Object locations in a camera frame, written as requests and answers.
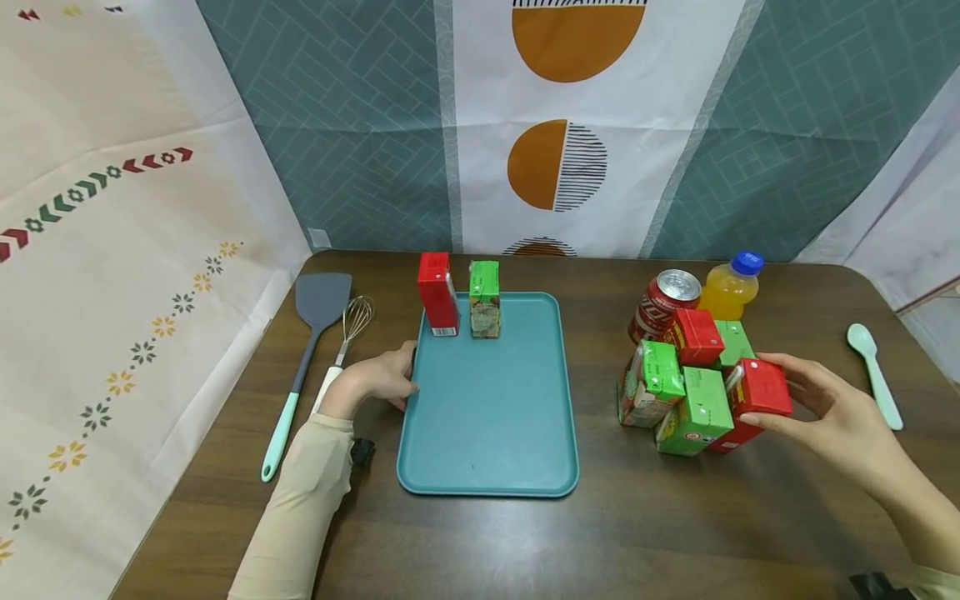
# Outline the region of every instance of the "spatula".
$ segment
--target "spatula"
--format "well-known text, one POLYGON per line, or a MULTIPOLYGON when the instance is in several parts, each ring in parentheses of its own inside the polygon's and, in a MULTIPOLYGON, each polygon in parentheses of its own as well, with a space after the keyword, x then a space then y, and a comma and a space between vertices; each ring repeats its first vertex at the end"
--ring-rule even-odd
POLYGON ((350 300, 350 285, 353 277, 346 273, 311 273, 297 278, 294 296, 297 300, 297 312, 300 318, 310 325, 310 341, 303 351, 300 368, 294 377, 294 385, 290 388, 280 418, 276 422, 274 435, 267 446, 267 454, 263 457, 263 468, 260 470, 260 479, 264 482, 274 478, 280 467, 280 458, 283 457, 283 448, 287 445, 290 435, 290 425, 297 410, 297 401, 300 399, 300 390, 303 388, 303 379, 306 377, 307 367, 313 350, 320 341, 320 334, 335 324, 344 313, 344 307, 350 300))

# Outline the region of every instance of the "orange juice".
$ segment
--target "orange juice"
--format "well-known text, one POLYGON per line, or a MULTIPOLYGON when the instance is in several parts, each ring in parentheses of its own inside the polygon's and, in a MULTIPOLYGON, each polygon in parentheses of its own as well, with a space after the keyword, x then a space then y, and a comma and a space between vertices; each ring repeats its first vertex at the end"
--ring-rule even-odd
POLYGON ((756 274, 762 268, 763 258, 753 252, 741 252, 728 264, 713 267, 697 308, 708 310, 718 321, 739 321, 743 307, 760 289, 756 274))

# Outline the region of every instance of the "whisk handle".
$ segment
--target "whisk handle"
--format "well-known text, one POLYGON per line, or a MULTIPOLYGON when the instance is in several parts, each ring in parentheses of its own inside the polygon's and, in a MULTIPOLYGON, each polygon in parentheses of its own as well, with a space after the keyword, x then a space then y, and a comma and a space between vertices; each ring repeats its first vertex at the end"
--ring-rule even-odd
POLYGON ((320 393, 317 394, 317 401, 313 403, 313 410, 311 413, 316 413, 320 410, 320 403, 324 401, 324 396, 326 396, 326 389, 330 387, 330 384, 333 383, 333 380, 340 376, 340 373, 344 372, 343 367, 333 366, 326 370, 326 377, 324 377, 324 384, 320 386, 320 393))

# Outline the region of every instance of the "teal tray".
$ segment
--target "teal tray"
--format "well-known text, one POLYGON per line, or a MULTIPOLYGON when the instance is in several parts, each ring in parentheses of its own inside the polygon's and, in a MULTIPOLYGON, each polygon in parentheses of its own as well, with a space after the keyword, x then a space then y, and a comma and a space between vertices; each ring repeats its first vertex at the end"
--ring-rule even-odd
POLYGON ((412 493, 561 497, 580 479, 564 332, 557 300, 500 295, 500 337, 474 340, 466 294, 460 335, 426 318, 407 401, 396 476, 412 493))

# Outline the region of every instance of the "juice box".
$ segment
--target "juice box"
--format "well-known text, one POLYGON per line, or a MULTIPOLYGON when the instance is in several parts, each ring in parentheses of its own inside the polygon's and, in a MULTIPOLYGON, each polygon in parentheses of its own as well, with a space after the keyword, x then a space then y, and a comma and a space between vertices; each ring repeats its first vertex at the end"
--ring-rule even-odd
POLYGON ((642 340, 616 391, 621 425, 653 427, 684 397, 677 351, 669 344, 642 340))
POLYGON ((460 332, 460 310, 450 277, 448 253, 424 252, 420 255, 417 287, 430 331, 437 337, 457 335, 460 332))
POLYGON ((680 364, 686 367, 709 367, 724 350, 716 323, 706 310, 677 309, 660 340, 677 347, 680 364))
POLYGON ((721 370, 731 369, 741 358, 756 358, 754 349, 750 346, 747 334, 743 331, 740 321, 714 321, 720 338, 723 340, 723 351, 720 352, 719 367, 721 370))
POLYGON ((475 338, 500 337, 500 263, 470 263, 470 329, 475 338))
POLYGON ((718 371, 684 367, 686 398, 657 429, 657 450, 693 456, 733 429, 723 375, 718 371))
POLYGON ((708 447, 710 452, 727 454, 749 442, 763 429, 737 418, 744 413, 773 413, 789 417, 793 404, 783 370, 756 358, 743 358, 727 376, 727 396, 733 415, 733 431, 708 447))

